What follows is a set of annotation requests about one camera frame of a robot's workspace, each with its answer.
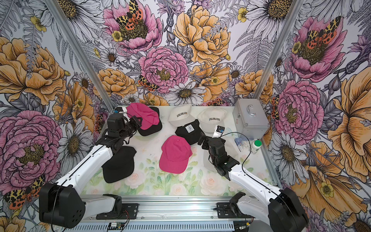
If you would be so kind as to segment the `pink cap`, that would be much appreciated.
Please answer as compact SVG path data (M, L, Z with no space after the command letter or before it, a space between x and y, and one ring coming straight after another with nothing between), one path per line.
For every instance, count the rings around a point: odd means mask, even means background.
M162 145L161 150L159 167L162 171L172 174L183 173L193 154L186 139L176 135L170 136Z
M147 130L153 125L159 124L159 116L156 111L149 106L136 102L126 107L127 113L132 117L142 118L141 129Z

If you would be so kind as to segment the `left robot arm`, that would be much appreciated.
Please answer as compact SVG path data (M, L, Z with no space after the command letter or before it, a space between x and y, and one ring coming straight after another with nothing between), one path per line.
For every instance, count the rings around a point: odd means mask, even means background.
M51 227L71 229L81 220L99 214L115 218L123 215L122 198L104 194L84 200L82 190L95 173L103 170L106 183L114 183L129 177L134 171L136 150L129 140L142 126L141 117L112 114L107 129L95 146L72 170L56 183L42 186L39 197L39 219Z

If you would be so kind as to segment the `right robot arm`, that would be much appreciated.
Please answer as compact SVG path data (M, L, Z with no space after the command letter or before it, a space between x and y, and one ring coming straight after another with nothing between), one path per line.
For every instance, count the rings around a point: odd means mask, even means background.
M264 182L247 171L227 154L224 139L202 135L198 145L209 152L218 174L250 192L235 194L229 206L220 207L220 211L235 218L252 216L270 225L274 232L301 232L308 225L308 216L296 193Z

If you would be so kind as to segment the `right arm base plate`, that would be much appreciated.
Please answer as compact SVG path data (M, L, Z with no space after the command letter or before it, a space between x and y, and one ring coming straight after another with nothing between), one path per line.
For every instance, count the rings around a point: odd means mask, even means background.
M218 218L248 218L248 215L241 213L230 203L217 203L213 210L217 212Z

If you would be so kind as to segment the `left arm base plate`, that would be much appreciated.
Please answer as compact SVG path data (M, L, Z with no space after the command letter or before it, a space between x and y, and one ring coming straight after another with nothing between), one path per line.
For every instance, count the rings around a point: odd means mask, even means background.
M122 204L119 210L113 210L108 213L101 213L96 216L97 220L118 220L118 219L136 219L139 204Z

